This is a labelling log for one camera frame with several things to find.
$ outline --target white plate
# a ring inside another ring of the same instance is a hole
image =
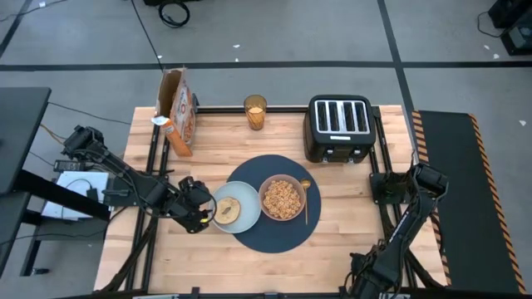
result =
[[[250,184],[245,182],[228,182],[220,187],[213,194],[218,202],[228,196],[237,199],[240,203],[239,217],[233,223],[220,224],[214,220],[215,226],[226,233],[242,233],[253,227],[260,216],[259,193]],[[209,208],[213,208],[213,202],[209,203]]]

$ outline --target bowl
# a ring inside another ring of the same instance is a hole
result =
[[[268,209],[264,206],[264,199],[266,198],[266,195],[265,195],[266,191],[268,191],[269,185],[274,180],[285,180],[285,181],[291,183],[293,185],[293,188],[299,194],[299,202],[301,203],[301,206],[299,207],[298,211],[296,211],[296,213],[290,218],[282,219],[282,218],[274,217],[272,214],[270,214]],[[286,174],[276,174],[274,176],[271,176],[271,177],[267,178],[263,182],[263,184],[260,185],[259,201],[260,201],[260,208],[263,210],[263,212],[266,214],[266,216],[270,217],[273,220],[277,220],[277,221],[288,221],[288,220],[292,220],[292,219],[296,218],[301,213],[301,211],[303,211],[303,209],[305,208],[305,204],[307,202],[307,196],[305,195],[305,190],[303,189],[303,186],[301,185],[301,183],[299,183],[298,180],[296,180],[295,178],[293,178],[293,177],[291,177],[289,175],[286,175]]]
[[[250,184],[239,181],[228,182],[213,193],[218,203],[221,199],[232,197],[239,201],[240,214],[232,223],[222,224],[213,220],[212,223],[226,233],[243,233],[253,227],[260,217],[259,194]],[[209,209],[214,203],[209,201]]]

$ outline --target black cable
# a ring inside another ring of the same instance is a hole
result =
[[[119,123],[119,124],[131,125],[131,123],[128,123],[128,122],[126,122],[126,121],[108,119],[108,118],[101,117],[101,116],[98,116],[98,115],[93,115],[93,114],[88,113],[88,112],[85,112],[85,111],[81,111],[81,110],[78,110],[78,109],[74,109],[74,108],[66,107],[66,106],[64,106],[64,105],[60,105],[60,104],[57,104],[57,103],[54,103],[54,102],[50,102],[50,101],[49,101],[48,104],[50,104],[50,105],[54,105],[54,106],[57,106],[57,107],[61,107],[61,108],[63,108],[63,109],[72,110],[72,111],[75,111],[75,112],[77,112],[77,113],[81,113],[81,114],[84,114],[84,115],[89,115],[89,116],[91,116],[91,117],[97,118],[98,120],[106,120],[106,121],[116,122],[116,123]]]
[[[58,4],[58,3],[60,3],[60,2],[65,2],[65,1],[68,1],[68,0],[58,0],[58,1],[50,2],[50,3],[46,3],[46,6],[45,6],[45,7],[40,7],[40,6],[39,6],[39,7],[35,7],[35,8],[33,8],[33,9],[28,10],[27,12],[12,13],[12,14],[10,14],[10,15],[7,15],[7,16],[6,16],[5,18],[3,18],[3,19],[0,19],[0,22],[5,22],[5,21],[7,21],[8,18],[10,18],[10,17],[24,16],[24,15],[27,15],[28,13],[30,13],[30,12],[35,12],[36,10],[43,9],[43,8],[46,8],[46,7],[50,7],[50,6],[54,5],[54,4]]]
[[[172,17],[170,17],[169,15],[167,15],[167,14],[165,14],[163,12],[163,9],[165,9],[165,6],[170,5],[170,4],[175,4],[175,5],[183,8],[183,10],[186,13],[186,17],[185,17],[185,20],[183,22],[176,22],[176,21],[174,21],[174,19]],[[159,5],[159,17],[160,17],[160,19],[163,21],[163,23],[166,26],[168,26],[170,28],[179,28],[179,27],[183,27],[186,23],[189,22],[189,20],[190,20],[190,10],[189,10],[188,7],[186,7],[186,5],[184,3],[182,3],[179,0],[166,0],[166,1],[164,1],[163,3],[161,3]]]
[[[71,181],[70,183],[68,183],[67,186],[65,186],[65,187],[63,187],[63,188],[68,189],[68,187],[70,187],[72,184],[74,184],[75,182],[79,182],[79,181],[87,182],[87,183],[89,184],[89,187],[91,187],[91,189],[92,189],[92,184],[91,184],[91,182],[89,182],[88,179],[84,179],[84,178],[74,179],[73,181]]]
[[[155,54],[155,59],[157,59],[157,63],[159,64],[160,71],[165,72],[163,65],[160,64],[159,55],[157,54],[157,51],[155,50],[155,47],[153,46],[153,42],[151,42],[151,38],[148,35],[146,28],[144,27],[144,23],[142,22],[142,19],[140,18],[139,11],[136,9],[135,1],[131,0],[131,5],[133,5],[133,9],[135,9],[136,17],[139,19],[139,23],[142,26],[142,30],[144,30],[144,34],[146,35],[146,38],[148,39],[148,42],[150,43],[151,50]]]
[[[46,163],[46,164],[48,164],[48,165],[50,165],[50,166],[53,167],[53,164],[52,164],[52,163],[46,161],[46,160],[45,160],[43,157],[41,157],[40,155],[33,153],[31,150],[30,150],[29,153],[32,154],[32,155],[34,155],[35,157],[37,157],[37,158],[38,158],[39,160],[41,160],[42,162],[44,162],[44,163]]]
[[[491,34],[489,32],[485,32],[483,31],[482,29],[480,29],[480,17],[484,14],[488,13],[487,11],[486,12],[481,12],[479,13],[478,16],[476,16],[476,30],[478,30],[480,33],[482,34],[485,34],[487,35],[488,37],[494,37],[494,38],[499,38],[499,37],[502,37],[505,33],[508,32],[509,28],[506,28],[501,34],[499,35],[495,35],[495,34]]]
[[[343,290],[345,290],[346,293],[349,293],[349,291],[347,290],[347,280],[349,280],[349,277],[354,277],[352,271],[347,274],[346,279],[343,281]]]
[[[89,154],[96,154],[98,156],[100,156],[101,158],[103,159],[106,159],[105,155],[103,154],[100,154],[94,150],[90,150],[90,149],[78,149],[78,150],[75,150],[74,151],[74,154],[86,154],[86,153],[89,153]],[[116,167],[117,169],[119,169],[120,167],[114,163],[112,163],[111,161],[108,161],[110,164],[112,164],[114,167]],[[114,170],[113,169],[109,169],[106,165],[104,164],[100,164],[99,166],[107,169],[107,171],[113,173],[114,175],[117,175],[115,174]],[[123,172],[122,173],[122,176],[121,176],[121,179],[127,184],[129,185],[128,188],[129,190],[136,196],[137,198],[137,202],[139,204],[139,208],[144,212],[146,213],[148,216],[150,217],[153,217],[153,218],[169,218],[169,219],[176,219],[176,218],[181,218],[181,216],[165,216],[163,214],[159,214],[159,215],[154,215],[153,213],[150,213],[147,211],[147,208],[145,206],[145,203],[144,203],[144,199],[139,195],[139,192],[137,191],[137,188],[136,188],[136,184],[135,184],[135,181],[133,180],[133,178],[130,176],[130,174],[128,174],[127,172]],[[177,192],[180,192],[177,188],[173,187],[170,185],[170,188],[172,190],[174,190],[176,193]],[[213,216],[206,221],[206,223],[210,223],[213,219],[214,219],[214,216],[216,214],[216,211],[217,211],[217,205],[216,205],[216,199],[208,192],[205,192],[204,190],[202,189],[199,189],[198,190],[201,190],[203,191],[204,193],[208,194],[211,198],[211,200],[214,201],[214,210],[213,210]]]
[[[70,187],[72,184],[74,184],[75,182],[80,182],[80,181],[83,181],[83,182],[87,182],[89,184],[89,188],[92,189],[92,184],[91,182],[89,182],[88,179],[84,179],[84,178],[79,178],[79,179],[74,179],[73,181],[71,181],[70,183],[68,183],[67,186],[63,187],[64,189],[68,189],[68,187]],[[61,219],[63,219],[63,212],[65,211],[65,206],[61,206]]]
[[[97,231],[95,233],[91,233],[91,234],[88,234],[88,235],[83,235],[83,234],[75,234],[75,235],[69,235],[69,234],[65,234],[65,233],[44,233],[44,234],[37,234],[37,235],[30,235],[30,236],[22,236],[22,237],[18,237],[18,238],[14,238],[12,240],[8,240],[8,241],[5,241],[5,242],[2,242],[0,243],[0,246],[2,246],[3,244],[6,244],[6,243],[11,243],[11,242],[15,242],[17,240],[20,240],[20,239],[23,239],[23,238],[34,238],[34,237],[46,237],[46,236],[59,236],[59,237],[69,237],[69,238],[78,238],[78,237],[84,237],[84,238],[89,238],[89,237],[92,237],[94,235],[97,235],[98,233],[103,233],[107,230],[107,227],[109,226],[109,223],[111,223],[111,221],[118,215],[120,215],[120,213],[124,212],[124,210],[126,209],[127,207],[122,207],[122,209],[120,209],[118,212],[116,212],[111,218],[109,218],[109,222],[107,223],[106,225],[106,228],[100,230],[100,231]]]

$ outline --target speaker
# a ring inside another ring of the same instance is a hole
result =
[[[488,14],[495,28],[508,28],[514,25],[531,5],[530,0],[497,0]]]
[[[510,55],[532,54],[532,7],[500,37]]]

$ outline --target glass of orange juice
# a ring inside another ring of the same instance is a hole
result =
[[[244,110],[248,117],[249,128],[261,130],[266,118],[266,106],[268,102],[259,95],[248,96],[244,101]]]

